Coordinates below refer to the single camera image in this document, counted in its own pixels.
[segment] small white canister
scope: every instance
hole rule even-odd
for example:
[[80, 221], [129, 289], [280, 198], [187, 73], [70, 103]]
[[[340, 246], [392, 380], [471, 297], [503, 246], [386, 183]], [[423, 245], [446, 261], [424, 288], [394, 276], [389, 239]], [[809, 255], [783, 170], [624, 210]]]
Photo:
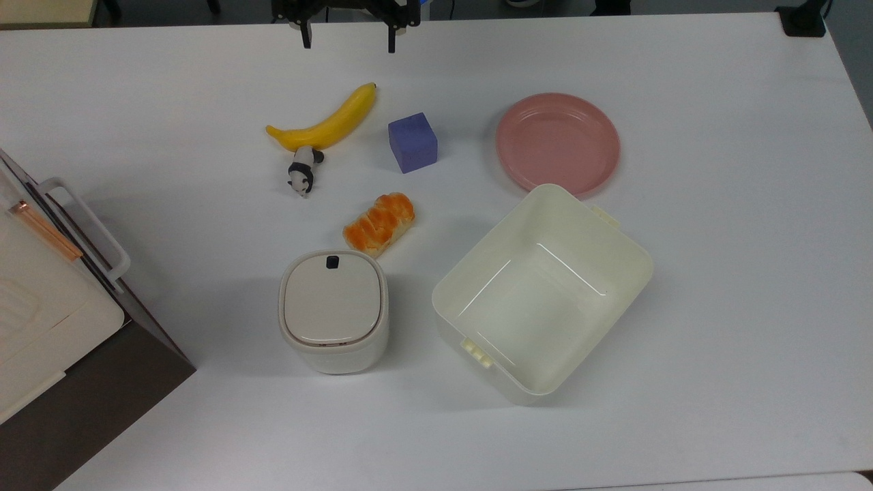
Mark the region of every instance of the small white canister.
[[278, 318], [282, 336], [315, 370], [365, 370], [388, 344], [385, 274], [362, 252], [304, 254], [285, 270]]

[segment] container lid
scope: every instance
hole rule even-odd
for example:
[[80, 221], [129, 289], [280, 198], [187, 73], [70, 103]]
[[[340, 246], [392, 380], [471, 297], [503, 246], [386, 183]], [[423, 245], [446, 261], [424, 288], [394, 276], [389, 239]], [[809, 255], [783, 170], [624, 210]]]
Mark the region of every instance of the container lid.
[[318, 253], [301, 260], [286, 278], [283, 323], [304, 344], [357, 342], [382, 314], [379, 274], [355, 253]]

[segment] microwave handle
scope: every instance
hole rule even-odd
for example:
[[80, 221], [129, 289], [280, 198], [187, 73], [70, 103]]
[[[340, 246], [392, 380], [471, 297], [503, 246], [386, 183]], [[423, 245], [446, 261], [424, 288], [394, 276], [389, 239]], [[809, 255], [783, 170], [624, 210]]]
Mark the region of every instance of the microwave handle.
[[117, 279], [121, 277], [122, 274], [126, 273], [127, 269], [130, 267], [130, 256], [127, 255], [127, 251], [121, 248], [121, 244], [119, 244], [118, 241], [115, 240], [115, 237], [113, 237], [112, 234], [109, 233], [109, 230], [107, 230], [107, 228], [100, 222], [100, 219], [97, 218], [97, 215], [94, 215], [94, 212], [91, 211], [91, 208], [85, 203], [85, 201], [81, 197], [79, 197], [78, 194], [73, 192], [73, 190], [70, 189], [70, 185], [67, 184], [63, 179], [61, 179], [60, 177], [49, 177], [42, 183], [37, 184], [37, 191], [44, 195], [47, 195], [50, 191], [57, 188], [64, 188], [64, 190], [69, 193], [70, 197], [72, 197], [72, 200], [76, 202], [79, 208], [81, 208], [88, 216], [88, 218], [94, 223], [94, 225], [97, 226], [97, 229], [100, 231], [100, 233], [106, 236], [109, 244], [118, 253], [119, 263], [109, 271], [104, 272], [107, 279], [110, 282], [114, 283]]

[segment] storage box handle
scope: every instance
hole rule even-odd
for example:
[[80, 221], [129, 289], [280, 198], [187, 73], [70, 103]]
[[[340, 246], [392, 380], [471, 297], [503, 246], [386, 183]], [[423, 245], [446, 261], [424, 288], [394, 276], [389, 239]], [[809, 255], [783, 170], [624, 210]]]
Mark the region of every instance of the storage box handle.
[[122, 274], [126, 273], [127, 269], [130, 267], [130, 256], [127, 255], [127, 251], [121, 248], [121, 244], [119, 244], [118, 241], [115, 240], [115, 237], [113, 237], [112, 234], [109, 233], [109, 230], [107, 230], [103, 223], [100, 222], [100, 219], [97, 218], [97, 215], [95, 215], [93, 211], [91, 211], [91, 208], [88, 207], [85, 201], [82, 200], [82, 198], [79, 197], [78, 194], [73, 192], [73, 190], [70, 189], [70, 185], [67, 184], [63, 179], [61, 179], [60, 177], [49, 177], [42, 183], [37, 184], [37, 191], [44, 195], [47, 195], [49, 192], [56, 190], [57, 188], [64, 188], [64, 190], [70, 195], [70, 197], [72, 197], [72, 200], [75, 201], [76, 204], [85, 212], [85, 214], [88, 216], [88, 219], [90, 219], [94, 223], [94, 225], [97, 226], [97, 229], [100, 231], [100, 233], [106, 236], [106, 239], [109, 241], [109, 245], [112, 246], [116, 253], [118, 253], [119, 263], [112, 267], [109, 271], [105, 271], [103, 266], [98, 261], [95, 261], [97, 266], [101, 270], [104, 270], [103, 274], [106, 275], [107, 280], [114, 283], [117, 279], [121, 277]]
[[461, 343], [461, 347], [466, 350], [467, 353], [470, 353], [470, 356], [476, 359], [482, 366], [486, 367], [486, 369], [491, 368], [494, 364], [494, 360], [491, 359], [490, 356], [486, 355], [485, 352], [479, 348], [476, 343], [472, 341], [472, 339], [465, 338], [464, 342]]
[[591, 211], [593, 211], [593, 212], [595, 213], [595, 215], [597, 215], [598, 217], [600, 217], [601, 220], [603, 220], [604, 222], [606, 222], [606, 223], [608, 223], [608, 224], [614, 226], [615, 228], [619, 228], [619, 227], [621, 226], [621, 224], [618, 223], [618, 220], [616, 220], [615, 218], [610, 217], [609, 214], [608, 214], [607, 212], [605, 212], [604, 210], [602, 210], [600, 207], [598, 207], [598, 206], [592, 206], [592, 207], [591, 207]]

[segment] purple foam cube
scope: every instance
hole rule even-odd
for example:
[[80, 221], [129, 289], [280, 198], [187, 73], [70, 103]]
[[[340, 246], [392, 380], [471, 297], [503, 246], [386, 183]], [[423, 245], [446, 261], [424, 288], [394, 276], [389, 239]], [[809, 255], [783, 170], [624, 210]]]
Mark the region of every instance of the purple foam cube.
[[388, 142], [403, 174], [437, 161], [436, 138], [424, 113], [388, 124]]

